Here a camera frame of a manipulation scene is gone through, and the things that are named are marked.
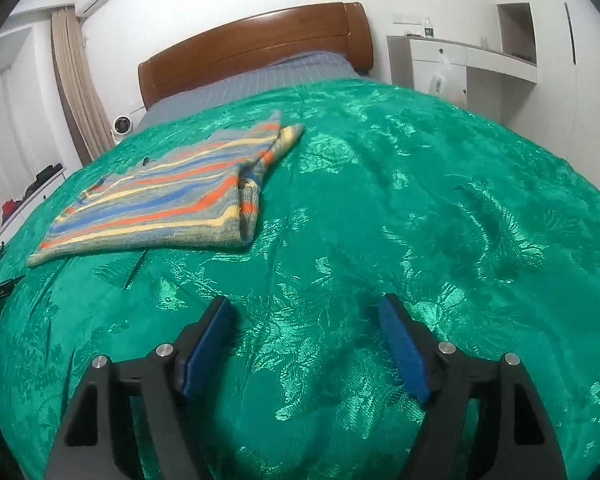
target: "white dresser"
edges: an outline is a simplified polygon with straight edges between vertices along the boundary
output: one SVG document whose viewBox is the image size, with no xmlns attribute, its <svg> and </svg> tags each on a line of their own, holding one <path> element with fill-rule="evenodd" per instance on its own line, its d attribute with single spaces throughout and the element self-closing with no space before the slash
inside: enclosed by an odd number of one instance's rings
<svg viewBox="0 0 600 480">
<path fill-rule="evenodd" d="M 534 63 L 475 45 L 418 36 L 388 36 L 387 46 L 393 84 L 428 93 L 444 54 L 462 85 L 462 107 L 498 123 L 503 122 L 504 79 L 524 82 L 527 91 L 538 82 Z"/>
<path fill-rule="evenodd" d="M 32 211 L 42 204 L 65 181 L 64 170 L 47 180 L 36 192 L 27 198 L 18 210 L 0 227 L 0 246 L 11 240 Z"/>
</svg>

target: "red object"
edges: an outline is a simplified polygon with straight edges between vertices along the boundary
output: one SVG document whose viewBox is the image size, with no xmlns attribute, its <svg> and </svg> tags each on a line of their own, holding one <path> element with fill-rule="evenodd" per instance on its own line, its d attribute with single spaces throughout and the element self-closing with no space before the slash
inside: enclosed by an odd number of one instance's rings
<svg viewBox="0 0 600 480">
<path fill-rule="evenodd" d="M 4 224 L 9 217 L 15 213 L 18 208 L 18 204 L 16 204 L 13 200 L 7 200 L 4 204 L 2 204 L 2 223 Z"/>
</svg>

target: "yellow stripe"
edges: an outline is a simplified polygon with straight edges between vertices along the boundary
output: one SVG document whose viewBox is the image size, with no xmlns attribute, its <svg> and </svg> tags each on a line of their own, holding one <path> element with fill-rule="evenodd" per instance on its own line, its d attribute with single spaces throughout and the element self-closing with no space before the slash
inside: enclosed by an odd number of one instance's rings
<svg viewBox="0 0 600 480">
<path fill-rule="evenodd" d="M 290 140 L 293 140 L 294 138 L 294 129 L 292 126 L 287 126 L 286 128 L 282 128 L 282 130 L 280 130 L 280 140 L 282 140 L 282 142 L 289 142 Z"/>
<path fill-rule="evenodd" d="M 195 155 L 188 156 L 187 158 L 180 158 L 174 162 L 165 162 L 164 164 L 161 164 L 160 166 L 154 166 L 152 168 L 149 168 L 148 170 L 141 170 L 141 171 L 138 171 L 137 173 L 134 173 L 134 174 L 131 174 L 128 176 L 124 176 L 124 177 L 120 178 L 120 180 L 117 180 L 116 182 L 111 184 L 109 187 L 107 187 L 107 189 L 104 189 L 103 191 L 100 191 L 100 192 L 94 192 L 94 193 L 88 194 L 87 198 L 91 199 L 94 197 L 99 197 L 102 194 L 111 191 L 111 189 L 114 186 L 118 186 L 119 184 L 122 184 L 123 182 L 126 182 L 127 180 L 130 180 L 137 176 L 142 176 L 151 171 L 161 170 L 163 168 L 172 168 L 173 166 L 179 166 L 180 164 L 184 164 L 185 162 L 190 162 L 192 160 L 195 160 L 199 156 L 208 155 L 209 153 L 216 152 L 217 150 L 224 150 L 228 147 L 243 146 L 243 145 L 247 145 L 247 144 L 259 144 L 261 142 L 265 142 L 266 140 L 273 140 L 273 139 L 277 139 L 277 138 L 278 138 L 278 134 L 275 134 L 275 135 L 269 136 L 269 137 L 248 137 L 247 139 L 232 140 L 228 144 L 223 144 L 222 146 L 217 146 L 216 148 L 206 150 L 206 152 L 196 153 Z"/>
<path fill-rule="evenodd" d="M 129 233 L 141 233 L 143 231 L 151 231 L 152 229 L 162 229 L 167 227 L 196 227 L 201 225 L 207 225 L 210 227 L 218 227 L 221 226 L 226 220 L 240 218 L 240 207 L 237 205 L 229 206 L 224 213 L 222 213 L 217 218 L 209 218 L 204 220 L 189 220 L 189 221 L 181 221 L 181 222 L 160 222 L 155 224 L 148 225 L 138 225 L 132 227 L 123 227 L 118 229 L 108 229 L 106 231 L 99 231 L 97 233 L 86 234 L 83 236 L 78 236 L 76 238 L 71 238 L 61 244 L 58 244 L 53 247 L 53 249 L 57 249 L 63 247 L 65 245 L 74 244 L 78 242 L 85 242 L 87 240 L 93 240 L 95 238 L 104 238 L 115 235 L 125 235 Z"/>
<path fill-rule="evenodd" d="M 209 175 L 209 176 L 201 176 L 199 178 L 190 178 L 188 180 L 175 180 L 174 182 L 167 182 L 165 184 L 154 184 L 153 186 L 145 186 L 145 187 L 140 187 L 140 188 L 137 188 L 137 189 L 136 188 L 127 189 L 126 191 L 119 191 L 119 192 L 114 193 L 112 195 L 104 196 L 101 199 L 96 200 L 95 202 L 91 202 L 89 204 L 85 204 L 82 207 L 79 207 L 78 209 L 76 209 L 70 215 L 65 216 L 64 218 L 58 217 L 56 219 L 56 221 L 58 223 L 65 222 L 69 218 L 71 218 L 72 215 L 76 214 L 77 212 L 84 211 L 85 209 L 88 209 L 88 208 L 90 208 L 90 207 L 92 207 L 94 205 L 102 204 L 102 203 L 105 203 L 105 202 L 110 202 L 111 200 L 115 200 L 117 198 L 122 198 L 123 196 L 132 195 L 134 193 L 139 193 L 141 191 L 147 191 L 147 190 L 150 190 L 150 189 L 158 189 L 160 187 L 173 186 L 174 184 L 181 185 L 181 184 L 184 184 L 186 182 L 197 182 L 197 181 L 200 181 L 200 180 L 210 180 L 210 179 L 216 178 L 216 177 L 218 177 L 220 175 L 222 175 L 222 173 L 216 173 L 215 175 Z"/>
</svg>

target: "wooden headboard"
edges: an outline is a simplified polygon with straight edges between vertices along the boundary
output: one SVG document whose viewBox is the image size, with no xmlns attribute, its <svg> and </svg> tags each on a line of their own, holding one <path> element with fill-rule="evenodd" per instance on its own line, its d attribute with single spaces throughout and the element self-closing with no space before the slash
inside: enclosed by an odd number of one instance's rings
<svg viewBox="0 0 600 480">
<path fill-rule="evenodd" d="M 181 41 L 138 66 L 144 107 L 310 50 L 337 52 L 358 72 L 371 70 L 374 51 L 362 5 L 339 2 L 274 10 Z"/>
</svg>

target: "green satin bedspread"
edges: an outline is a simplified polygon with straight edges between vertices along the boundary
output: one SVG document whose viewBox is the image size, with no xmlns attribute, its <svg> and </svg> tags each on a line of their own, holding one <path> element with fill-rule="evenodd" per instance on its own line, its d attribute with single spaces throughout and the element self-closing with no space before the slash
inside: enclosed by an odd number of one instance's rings
<svg viewBox="0 0 600 480">
<path fill-rule="evenodd" d="M 248 251 L 165 248 L 26 269 L 52 219 L 103 173 L 276 109 L 305 133 L 265 183 Z M 216 294 L 237 307 L 239 327 L 191 415 L 216 478 L 398 472 L 422 412 L 374 322 L 386 292 L 466 352 L 519 354 L 570 478 L 600 460 L 600 193 L 563 160 L 429 96 L 340 80 L 150 128 L 33 212 L 0 262 L 0 280 L 22 272 L 0 320 L 0 424 L 30 480 L 42 478 L 90 359 L 172 341 Z M 147 453 L 144 465 L 155 469 Z"/>
</svg>

